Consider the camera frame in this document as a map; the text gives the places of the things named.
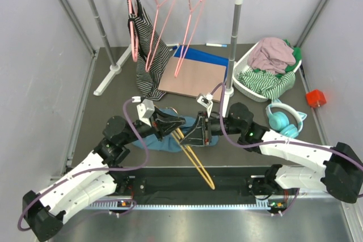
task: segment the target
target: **cat ear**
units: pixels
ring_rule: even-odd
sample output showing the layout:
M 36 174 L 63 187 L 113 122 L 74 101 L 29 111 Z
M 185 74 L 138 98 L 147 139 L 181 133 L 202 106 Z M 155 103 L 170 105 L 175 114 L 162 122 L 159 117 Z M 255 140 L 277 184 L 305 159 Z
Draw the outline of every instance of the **cat ear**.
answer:
M 302 112 L 297 112 L 299 114 L 299 116 L 301 117 L 302 121 L 305 120 L 305 118 L 307 117 L 307 114 L 302 113 Z
M 282 103 L 280 99 L 273 99 L 271 103 Z

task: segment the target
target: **cardboard sheet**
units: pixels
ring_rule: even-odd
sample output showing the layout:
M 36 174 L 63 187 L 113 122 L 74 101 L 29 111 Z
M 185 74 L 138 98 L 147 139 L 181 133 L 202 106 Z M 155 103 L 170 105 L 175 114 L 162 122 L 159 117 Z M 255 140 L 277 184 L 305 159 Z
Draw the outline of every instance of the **cardboard sheet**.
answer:
M 212 63 L 184 59 L 178 77 L 174 77 L 177 57 L 171 57 L 159 84 L 159 90 L 197 97 L 199 94 L 207 94 L 213 88 L 223 82 L 226 67 Z M 222 88 L 219 88 L 213 96 L 214 101 L 220 101 Z

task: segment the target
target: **pink cloth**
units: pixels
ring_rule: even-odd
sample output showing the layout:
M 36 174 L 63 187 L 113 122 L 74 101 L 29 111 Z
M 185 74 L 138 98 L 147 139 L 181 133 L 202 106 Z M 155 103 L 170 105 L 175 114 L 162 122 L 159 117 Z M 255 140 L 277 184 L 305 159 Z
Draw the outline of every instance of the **pink cloth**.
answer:
M 269 71 L 273 75 L 285 74 L 286 67 L 296 63 L 293 51 L 279 38 L 263 38 L 250 53 L 247 63 L 253 69 Z

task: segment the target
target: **headphones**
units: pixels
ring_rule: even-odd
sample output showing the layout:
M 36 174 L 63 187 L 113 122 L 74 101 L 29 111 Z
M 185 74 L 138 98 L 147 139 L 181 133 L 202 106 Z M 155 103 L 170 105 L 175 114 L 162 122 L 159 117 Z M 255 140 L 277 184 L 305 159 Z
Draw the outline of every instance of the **headphones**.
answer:
M 271 108 L 280 108 L 291 113 L 296 119 L 298 127 L 294 124 L 290 124 L 286 114 L 282 112 L 272 113 Z M 272 100 L 271 104 L 266 107 L 266 114 L 271 129 L 279 131 L 280 134 L 291 138 L 298 137 L 299 133 L 302 131 L 303 120 L 307 117 L 307 114 L 296 111 L 293 107 L 282 103 L 279 99 Z

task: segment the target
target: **blue cloth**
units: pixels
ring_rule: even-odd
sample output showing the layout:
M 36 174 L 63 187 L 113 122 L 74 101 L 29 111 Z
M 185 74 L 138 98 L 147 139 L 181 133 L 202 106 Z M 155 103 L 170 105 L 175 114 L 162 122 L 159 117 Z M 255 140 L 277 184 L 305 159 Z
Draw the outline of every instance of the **blue cloth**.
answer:
M 176 52 L 174 53 L 174 57 L 180 57 L 180 51 L 182 51 L 182 47 L 179 46 Z M 207 62 L 212 63 L 214 65 L 222 65 L 228 67 L 228 59 L 219 57 L 216 55 L 212 55 L 203 51 L 199 51 L 193 48 L 188 48 L 187 53 L 185 54 L 185 59 L 200 61 L 200 62 Z
M 172 109 L 162 109 L 164 113 L 170 114 L 172 116 L 176 116 L 176 113 Z M 183 133 L 186 133 L 191 126 L 193 126 L 195 122 L 195 118 L 189 116 L 181 116 L 185 118 L 186 123 L 183 126 L 180 126 L 180 129 Z M 159 141 L 157 137 L 153 134 L 143 139 L 150 150 L 163 150 L 168 152 L 179 152 L 182 149 L 175 142 L 174 138 L 169 134 L 164 137 L 163 141 Z M 218 142 L 218 136 L 213 136 L 210 146 L 216 145 Z M 135 141 L 133 144 L 137 147 L 143 148 L 140 141 Z

